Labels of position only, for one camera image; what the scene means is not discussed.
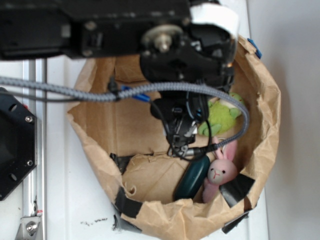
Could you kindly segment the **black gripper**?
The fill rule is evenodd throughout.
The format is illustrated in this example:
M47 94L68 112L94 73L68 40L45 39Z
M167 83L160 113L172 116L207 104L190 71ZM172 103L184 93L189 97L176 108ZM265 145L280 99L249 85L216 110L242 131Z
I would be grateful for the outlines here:
M161 98L151 100L151 114L161 120L171 157L202 156L203 150L190 150L196 141L198 127L206 122L209 126L208 101L212 96L190 91L162 92Z

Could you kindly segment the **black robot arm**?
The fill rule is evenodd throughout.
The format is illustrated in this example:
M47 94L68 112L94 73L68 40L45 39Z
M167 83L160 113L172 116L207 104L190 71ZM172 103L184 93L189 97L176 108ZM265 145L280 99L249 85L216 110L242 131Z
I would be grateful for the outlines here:
M197 123L209 120L207 100L230 101L240 18L217 0L3 0L4 61L140 56L148 85L74 100L113 102L158 91L152 114L163 123L169 153L200 156L220 147L189 148Z

